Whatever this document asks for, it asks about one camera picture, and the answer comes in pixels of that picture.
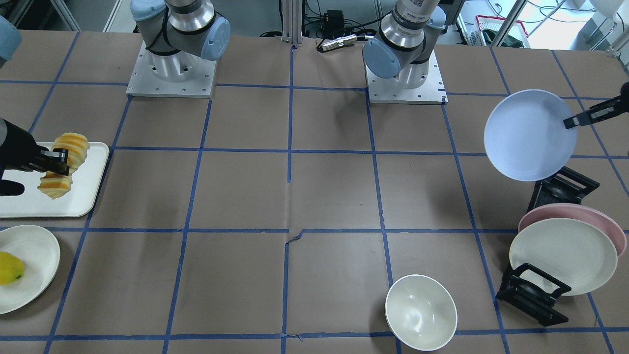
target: plate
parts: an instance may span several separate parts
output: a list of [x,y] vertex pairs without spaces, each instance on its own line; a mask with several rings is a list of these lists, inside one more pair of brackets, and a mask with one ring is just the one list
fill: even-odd
[[[509,262],[513,269],[530,263],[572,287],[564,295],[581,295],[611,278],[618,255],[603,231],[580,220],[554,218],[535,222],[518,233],[509,249]],[[521,277],[547,293],[557,288],[532,271]]]
[[59,267],[59,242],[48,230],[21,225],[0,231],[0,251],[24,263],[24,276],[0,285],[0,314],[19,309],[38,297],[52,282]]
[[[50,148],[51,142],[38,143]],[[72,174],[72,188],[64,196],[50,199],[40,192],[41,172],[22,172],[7,170],[4,179],[20,182],[25,191],[22,195],[0,198],[0,218],[3,217],[80,217],[87,214],[96,201],[96,194],[101,185],[109,148],[102,142],[89,143],[87,158],[79,169]]]
[[518,232],[534,222],[556,217],[581,220],[603,231],[616,248],[618,256],[622,256],[627,247],[627,237],[622,227],[620,227],[611,217],[601,213],[596,209],[572,203],[554,203],[537,207],[524,215],[518,225]]
[[577,144],[577,129],[566,129],[572,116],[558,96],[541,89],[512,94],[498,103],[485,124],[487,157],[505,176],[539,181],[559,171]]

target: blue tape grid line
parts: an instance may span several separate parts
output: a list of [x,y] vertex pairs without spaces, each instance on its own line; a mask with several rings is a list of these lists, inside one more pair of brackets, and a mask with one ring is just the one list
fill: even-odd
[[[114,150],[138,150],[138,151],[197,151],[196,147],[169,147],[169,146],[116,146]],[[229,147],[203,147],[203,151],[211,152],[261,152],[275,154],[373,154],[377,155],[427,155],[427,156],[454,156],[446,151],[367,151],[367,150],[308,150],[308,149],[237,149]],[[484,152],[458,152],[459,156],[487,156]],[[627,160],[629,156],[603,156],[603,155],[572,155],[573,159],[613,159]]]
[[496,53],[492,47],[489,47],[489,51],[491,52],[491,56],[494,58],[494,63],[496,63],[496,68],[498,69],[498,74],[500,74],[500,78],[503,80],[504,89],[507,91],[507,94],[511,94],[511,90],[509,90],[509,85],[507,85],[507,80],[504,78],[503,70],[500,68],[500,63],[498,63],[498,58],[496,57]]
[[[565,73],[564,66],[561,64],[561,61],[557,57],[557,54],[555,53],[554,50],[551,50],[550,52],[552,53],[553,57],[555,58],[555,61],[557,62],[557,65],[559,66],[559,69],[561,70],[561,73],[564,75],[564,78],[565,78],[566,82],[568,83],[568,86],[570,86],[570,90],[572,90],[572,94],[574,94],[574,97],[577,98],[577,102],[579,102],[579,106],[581,107],[581,110],[582,111],[586,111],[585,107],[583,106],[583,102],[579,98],[579,95],[577,95],[577,91],[574,89],[574,86],[572,85],[572,82],[568,78],[568,75]],[[620,174],[618,173],[618,170],[616,169],[616,166],[614,166],[614,162],[609,158],[609,154],[607,153],[607,149],[605,149],[605,145],[603,144],[603,141],[601,140],[601,138],[596,133],[596,129],[594,129],[594,127],[592,125],[590,125],[590,127],[592,128],[592,131],[594,132],[594,134],[596,136],[596,139],[598,140],[599,144],[603,148],[603,152],[605,153],[605,156],[608,157],[608,161],[610,162],[611,167],[613,168],[614,172],[616,173],[616,176],[618,177],[618,180],[620,181],[620,183],[622,184],[623,188],[625,189],[625,193],[627,193],[627,195],[629,196],[629,192],[627,192],[627,188],[626,188],[622,178],[620,177]],[[598,319],[599,327],[602,329],[603,338],[605,339],[605,343],[607,344],[607,347],[608,347],[608,349],[610,351],[610,354],[615,354],[614,353],[614,348],[611,345],[610,337],[607,335],[607,332],[605,331],[605,326],[603,324],[603,320],[600,318],[600,316],[598,314],[598,309],[596,308],[596,303],[594,302],[594,298],[592,298],[592,295],[590,293],[587,293],[587,297],[588,297],[588,299],[590,301],[590,304],[592,305],[592,310],[594,311],[594,314],[595,314],[596,318]]]
[[206,134],[208,131],[209,120],[211,118],[212,100],[208,102],[208,108],[206,110],[205,122],[203,123],[203,134],[201,141],[199,142],[199,149],[197,154],[197,162],[194,168],[194,178],[192,180],[192,188],[190,191],[190,201],[188,203],[188,211],[186,214],[186,223],[183,229],[183,237],[181,239],[181,253],[179,255],[179,262],[177,264],[177,275],[175,276],[175,286],[172,291],[172,300],[170,301],[170,311],[168,315],[168,322],[166,324],[166,337],[164,339],[164,345],[162,347],[162,354],[168,353],[168,346],[170,343],[170,334],[172,332],[172,322],[175,317],[175,308],[177,307],[177,297],[179,295],[179,284],[181,283],[181,272],[184,267],[184,257],[186,256],[186,245],[188,240],[188,234],[190,229],[190,220],[192,219],[192,208],[194,207],[194,196],[196,194],[196,187],[199,181],[199,171],[201,170],[201,161],[203,160],[203,146],[206,142]]
[[[382,208],[382,194],[380,189],[380,176],[378,173],[378,157],[376,154],[376,138],[374,135],[374,125],[371,118],[371,109],[369,105],[369,92],[365,92],[365,104],[367,105],[367,123],[369,124],[369,142],[371,144],[371,158],[374,163],[374,179],[376,183],[376,198],[378,201],[378,215],[380,217],[380,229],[382,232],[382,246],[384,247],[384,262],[387,269],[387,280],[389,287],[393,285],[393,275],[391,271],[391,254],[389,253],[389,237],[387,235],[386,226],[384,225],[384,209]],[[395,338],[396,354],[402,354],[402,344],[399,339]]]
[[[55,78],[55,81],[15,81],[15,80],[0,80],[0,83],[28,83],[28,84],[52,84],[53,86],[51,87],[50,91],[48,92],[48,96],[46,97],[44,103],[42,104],[42,107],[40,108],[40,111],[36,117],[36,120],[33,122],[33,125],[31,126],[31,132],[32,130],[35,128],[35,125],[39,119],[39,117],[41,116],[43,109],[45,108],[45,105],[47,103],[47,101],[49,100],[51,94],[52,94],[52,90],[54,88],[55,85],[57,84],[76,84],[76,85],[80,85],[80,84],[84,84],[84,85],[108,85],[108,86],[126,86],[126,83],[81,83],[81,82],[62,82],[62,81],[58,81],[58,78],[60,77],[65,64],[67,63],[67,60],[71,54],[72,49],[74,48],[74,45],[76,43],[77,37],[79,34],[77,34],[77,36],[74,38],[74,41],[72,42],[72,45],[70,46],[70,49],[68,51],[68,54],[66,55],[66,58],[64,60],[64,63],[61,66],[61,69],[59,70],[57,77]],[[493,53],[493,50],[490,49],[492,51],[492,54],[494,56],[494,60],[496,61],[496,65],[499,67],[499,64],[496,60],[496,57]],[[563,70],[563,68],[560,66],[562,72],[564,73],[564,76],[566,77],[567,80],[567,76],[565,75],[565,72]],[[506,86],[506,81],[504,80],[504,76],[502,75],[502,72],[500,71],[499,68],[499,72],[501,73],[501,77],[503,78],[503,82],[505,83],[505,87],[508,90],[507,86]],[[292,85],[292,67],[291,67],[291,85],[290,86],[264,86],[264,85],[236,85],[236,84],[217,84],[217,86],[242,86],[242,87],[270,87],[270,88],[289,88],[289,89],[312,89],[312,90],[327,90],[327,91],[365,91],[366,89],[364,88],[316,88],[316,87],[306,87],[306,86],[293,86]],[[575,95],[575,97],[566,97],[565,99],[571,99],[571,100],[578,100],[579,104],[581,105],[582,109],[583,109],[583,104],[582,104],[582,100],[608,100],[608,98],[580,98],[576,95],[576,92],[574,91],[574,88],[572,87],[572,85],[570,84],[571,89]],[[506,94],[474,94],[474,93],[448,93],[448,94],[452,94],[452,95],[473,95],[473,96],[496,96],[496,97],[505,97]],[[204,140],[205,140],[205,136],[206,136],[206,130],[207,130],[207,126],[208,126],[208,121],[209,121],[209,110],[211,108],[211,101],[209,102],[208,105],[208,114],[206,116],[206,123],[204,126],[204,134],[202,137],[202,141],[201,141],[201,148],[200,149],[196,149],[196,148],[178,148],[178,147],[164,147],[164,148],[151,148],[151,147],[117,147],[116,143],[118,141],[118,137],[120,136],[120,132],[122,129],[122,126],[124,124],[124,120],[126,117],[126,114],[128,112],[128,108],[131,102],[131,98],[128,98],[126,107],[125,107],[125,111],[123,113],[123,117],[120,121],[120,125],[118,127],[118,130],[116,132],[116,137],[114,139],[114,144],[111,147],[111,152],[107,161],[107,165],[106,165],[106,169],[105,169],[105,175],[107,173],[107,170],[109,169],[109,164],[111,162],[111,158],[113,155],[113,152],[117,149],[120,150],[183,150],[183,151],[199,151],[199,158],[198,158],[198,165],[197,165],[197,170],[195,172],[195,177],[194,177],[194,183],[193,183],[193,188],[191,191],[191,202],[190,202],[190,206],[189,206],[189,215],[187,217],[187,221],[186,221],[186,229],[130,229],[130,228],[92,228],[89,227],[89,223],[91,221],[91,217],[93,215],[93,210],[90,212],[90,214],[88,214],[87,220],[86,220],[86,225],[85,227],[81,228],[81,227],[51,227],[49,228],[51,231],[82,231],[82,235],[81,235],[81,240],[79,241],[79,246],[77,247],[77,251],[73,260],[73,264],[72,267],[70,269],[70,273],[69,273],[69,277],[68,280],[66,282],[66,286],[64,288],[64,292],[62,295],[62,299],[60,301],[59,307],[58,307],[58,311],[56,313],[55,316],[55,320],[53,322],[53,326],[50,332],[50,335],[48,336],[0,336],[0,341],[21,341],[21,340],[40,340],[40,341],[47,341],[47,345],[46,345],[46,349],[45,349],[45,353],[48,353],[50,350],[50,344],[52,341],[60,341],[60,340],[164,340],[165,342],[168,340],[184,340],[184,339],[273,339],[273,338],[282,338],[282,342],[283,347],[285,350],[285,340],[286,338],[336,338],[336,337],[356,337],[356,336],[392,336],[392,333],[390,332],[381,332],[381,333],[304,333],[304,334],[299,334],[299,335],[295,335],[295,336],[288,336],[286,335],[286,307],[287,307],[287,281],[288,281],[288,249],[289,249],[289,245],[288,243],[286,244],[286,248],[285,248],[285,278],[284,278],[284,282],[285,282],[285,292],[283,293],[283,314],[282,314],[282,333],[279,334],[176,334],[176,335],[172,335],[170,333],[164,334],[164,335],[149,335],[149,336],[122,336],[122,335],[106,335],[106,336],[62,336],[62,335],[55,335],[56,332],[56,328],[58,326],[58,322],[62,313],[62,309],[63,306],[65,304],[65,300],[67,298],[67,294],[69,291],[69,287],[72,281],[72,278],[74,276],[74,272],[75,272],[75,268],[79,259],[79,255],[82,249],[82,245],[84,243],[85,237],[86,237],[86,233],[87,232],[280,232],[280,233],[288,233],[289,230],[288,229],[191,229],[189,228],[189,217],[190,217],[190,213],[192,210],[192,203],[193,203],[193,199],[194,199],[194,189],[196,187],[196,182],[198,180],[198,168],[199,168],[199,164],[201,161],[201,153],[203,151],[228,151],[228,152],[234,152],[234,151],[242,151],[242,152],[291,152],[291,153],[355,153],[355,154],[372,154],[373,158],[374,158],[374,176],[378,179],[378,175],[377,175],[377,159],[376,159],[376,155],[378,154],[420,154],[420,155],[430,155],[430,154],[443,154],[443,155],[447,155],[447,156],[455,156],[455,160],[458,160],[458,156],[486,156],[485,154],[473,154],[473,153],[457,153],[456,151],[454,153],[447,153],[447,152],[387,152],[387,151],[376,151],[375,149],[375,144],[373,144],[373,140],[372,140],[372,150],[371,151],[292,151],[291,148],[289,147],[288,150],[283,151],[283,150],[254,150],[254,149],[207,149],[204,148]],[[445,108],[444,109],[444,115],[445,115],[445,119],[447,120],[447,116],[445,113]],[[452,134],[450,127],[448,125],[448,130],[449,133]],[[612,164],[612,167],[614,168],[614,171],[616,172],[616,175],[619,177],[623,187],[625,188],[626,191],[626,186],[624,184],[624,182],[622,181],[622,179],[620,178],[620,175],[618,174],[618,171],[616,170],[615,166],[613,165],[613,162],[611,161],[612,159],[628,159],[629,157],[625,157],[625,156],[609,156],[607,153],[607,150],[605,149],[602,140],[600,139],[600,137],[598,136],[598,134],[596,133],[596,131],[594,130],[594,133],[597,137],[597,139],[599,140],[599,143],[601,144],[601,147],[603,148],[604,152],[605,152],[605,156],[573,156],[574,158],[598,158],[598,159],[609,159],[610,163]],[[370,137],[371,139],[373,139],[373,130],[370,124]],[[453,144],[454,147],[454,140],[451,137],[451,143]],[[460,170],[460,165],[457,166],[459,168],[459,171],[461,173],[460,177],[462,178],[462,172]],[[382,210],[381,210],[381,200],[380,201],[380,205],[379,205],[379,209],[381,212],[381,216],[382,216]],[[476,234],[476,237],[478,239],[478,234],[480,233],[515,233],[515,230],[482,230],[482,229],[476,229],[476,226],[473,225],[474,229],[386,229],[384,227],[384,220],[381,219],[381,228],[380,229],[306,229],[304,231],[302,231],[302,233],[300,233],[300,237],[303,235],[303,233],[305,232],[383,232],[383,236],[386,235],[387,232],[415,232],[415,233],[429,233],[429,232],[474,232]],[[480,252],[481,252],[481,256],[484,258],[483,252],[482,252],[482,245],[480,245]],[[185,251],[185,244],[182,243],[182,254],[180,257],[180,267],[178,268],[178,277],[181,275],[181,265],[182,265],[182,261],[183,261],[183,256],[184,256],[184,251]],[[390,271],[390,264],[387,264],[387,270]],[[174,304],[176,304],[176,287],[177,284],[175,285],[175,290],[174,290],[174,298],[172,301],[172,305],[171,305],[171,312],[174,311]],[[596,310],[596,305],[594,303],[593,298],[591,297],[590,294],[588,294],[589,299],[592,303],[593,306],[593,310],[595,311],[595,313],[598,315],[598,311]],[[172,316],[169,315],[169,331],[172,325]],[[504,334],[527,334],[527,333],[585,333],[585,332],[602,332],[604,334],[604,337],[606,339],[606,342],[608,344],[608,347],[610,349],[610,352],[613,353],[613,349],[611,348],[611,343],[609,342],[609,339],[607,337],[607,332],[628,332],[629,328],[624,328],[624,327],[604,327],[603,322],[600,320],[599,318],[599,327],[597,328],[537,328],[537,329],[503,329],[501,328],[500,330],[477,330],[477,331],[457,331],[455,335],[483,335],[483,334],[500,334],[503,335]]]
[[[65,67],[65,63],[67,62],[67,59],[70,57],[70,54],[72,53],[72,49],[74,48],[74,44],[76,43],[78,37],[79,37],[80,33],[77,33],[76,36],[74,37],[74,41],[72,42],[72,45],[70,46],[70,49],[68,50],[68,54],[65,57],[64,60],[64,64],[62,64],[61,69],[59,70],[59,73],[57,74],[57,78],[59,76],[61,76],[61,73]],[[120,124],[118,125],[118,129],[116,130],[116,135],[114,137],[114,141],[112,143],[112,147],[116,146],[116,143],[118,142],[118,137],[120,136],[120,132],[122,131],[122,126],[125,123],[125,119],[126,119],[126,115],[129,111],[129,106],[131,104],[131,96],[128,97],[126,105],[125,105],[125,109],[123,111],[122,117],[120,118]],[[103,172],[103,176],[107,175],[107,172],[109,171],[109,167],[111,165],[111,159],[113,157],[114,151],[113,149],[110,149],[109,151],[109,156],[107,157],[107,162],[105,164],[105,169]],[[96,200],[100,197],[100,194],[103,190],[103,184],[104,184],[105,178],[101,179],[101,182],[99,184],[99,188],[98,188],[98,192],[96,195]],[[89,228],[89,224],[92,221],[92,216],[94,215],[94,211],[95,211],[95,207],[92,208],[92,210],[89,211],[88,215],[87,215],[87,219],[85,221],[85,226],[83,227],[83,230],[81,232],[81,238],[79,240],[79,244],[77,246],[77,250],[74,254],[74,259],[72,260],[72,266],[70,267],[70,271],[68,273],[68,279],[65,282],[65,287],[64,287],[64,292],[61,295],[61,299],[59,301],[59,305],[57,307],[57,313],[55,314],[55,319],[53,320],[52,326],[50,328],[50,336],[55,336],[55,333],[57,332],[57,327],[59,325],[59,321],[61,319],[61,315],[63,313],[64,310],[64,306],[65,306],[65,301],[67,299],[68,293],[70,292],[70,286],[72,285],[72,280],[74,279],[74,273],[76,271],[76,267],[77,264],[79,263],[79,256],[81,255],[81,251],[83,249],[83,244],[85,243],[85,239],[87,236],[87,230]],[[50,347],[52,346],[52,340],[47,340],[46,342],[46,346],[44,347],[44,354],[48,354],[50,353]]]
[[506,336],[506,333],[504,332],[503,318],[502,318],[502,315],[500,314],[500,308],[498,306],[498,301],[496,300],[495,296],[493,296],[493,294],[494,294],[494,285],[493,285],[493,282],[491,280],[491,274],[489,273],[489,267],[487,265],[487,259],[485,258],[485,252],[483,251],[483,248],[482,248],[481,237],[480,237],[480,235],[478,233],[478,230],[477,230],[476,220],[474,218],[474,211],[472,210],[472,203],[470,201],[469,194],[467,192],[467,186],[465,185],[465,178],[463,176],[463,169],[461,168],[459,155],[457,153],[457,146],[456,146],[456,144],[454,142],[454,135],[452,133],[452,127],[450,126],[450,120],[448,119],[448,113],[446,111],[446,107],[442,105],[441,109],[442,109],[442,112],[443,112],[443,119],[445,120],[445,126],[448,129],[448,136],[450,137],[450,144],[452,145],[452,152],[454,153],[454,161],[456,162],[457,171],[459,172],[459,180],[461,182],[461,187],[463,189],[463,196],[465,197],[465,204],[467,205],[467,213],[469,214],[470,222],[472,224],[472,228],[473,228],[473,231],[474,231],[474,237],[476,239],[476,245],[478,247],[479,254],[481,256],[482,266],[483,266],[483,269],[485,271],[485,276],[487,278],[487,286],[489,287],[489,293],[492,294],[492,303],[494,305],[494,310],[496,311],[496,319],[498,321],[498,328],[499,328],[500,336],[502,338],[503,345],[504,345],[504,352],[505,352],[505,354],[509,354],[510,353],[509,343],[507,342],[507,336]]
[[28,129],[28,132],[31,134],[33,133],[35,129],[35,125],[37,125],[37,122],[39,122],[39,119],[42,116],[42,113],[44,109],[46,108],[46,105],[48,104],[50,97],[52,96],[52,91],[55,89],[55,86],[57,85],[59,81],[59,77],[61,77],[61,73],[64,71],[65,65],[68,63],[68,59],[70,59],[70,55],[72,54],[72,50],[74,50],[74,45],[76,44],[77,39],[79,39],[79,32],[77,32],[76,35],[74,35],[72,44],[70,44],[70,48],[68,49],[68,52],[65,55],[64,61],[61,63],[61,67],[59,68],[57,76],[55,76],[55,80],[52,82],[52,85],[50,86],[50,89],[48,90],[48,94],[46,95],[46,98],[43,100],[42,107],[37,112],[37,115],[35,116],[33,124],[31,124],[31,127]]
[[[607,327],[607,332],[628,332],[628,327]],[[505,329],[506,334],[542,334],[542,333],[601,333],[600,327],[574,327],[574,328],[521,328]],[[473,329],[458,330],[455,336],[492,336],[500,335],[498,329]],[[297,339],[304,338],[369,338],[369,337],[394,337],[393,332],[308,332],[301,334],[282,333],[227,333],[227,334],[88,334],[88,335],[55,335],[55,336],[0,336],[0,341],[146,341],[146,340],[273,340],[273,339]]]
[[293,97],[294,97],[294,68],[295,68],[295,50],[297,46],[291,47],[291,72],[290,72],[290,88],[288,97],[288,154],[287,154],[287,167],[286,167],[286,181],[288,183],[292,180],[292,113],[293,113]]

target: lemon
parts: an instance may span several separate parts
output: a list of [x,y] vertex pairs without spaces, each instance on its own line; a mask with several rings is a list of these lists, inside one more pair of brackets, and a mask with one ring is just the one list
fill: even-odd
[[0,252],[0,285],[15,282],[24,275],[24,263],[8,252]]

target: blue joint cover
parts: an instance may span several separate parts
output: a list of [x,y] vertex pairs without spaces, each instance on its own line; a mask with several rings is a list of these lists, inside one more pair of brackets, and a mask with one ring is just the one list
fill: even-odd
[[369,70],[383,79],[390,79],[402,70],[393,49],[376,38],[367,41],[362,56]]
[[0,16],[0,57],[6,61],[11,60],[21,42],[22,36],[18,29]]
[[437,30],[442,30],[445,28],[445,12],[442,8],[437,6],[433,13],[430,15],[430,20],[428,20],[428,27],[432,27]]
[[215,61],[222,57],[227,49],[227,44],[230,42],[230,35],[230,22],[222,16],[217,18],[209,29],[205,42],[203,42],[201,58]]
[[165,9],[164,0],[131,0],[131,14],[136,22],[157,16]]

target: pink plate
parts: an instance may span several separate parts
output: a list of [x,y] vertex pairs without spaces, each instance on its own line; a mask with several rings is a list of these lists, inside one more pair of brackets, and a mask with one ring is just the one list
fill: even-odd
[[627,238],[623,229],[614,220],[600,211],[579,204],[553,203],[537,207],[526,213],[520,220],[518,232],[535,222],[557,217],[587,222],[603,231],[610,238],[619,257],[625,252]]

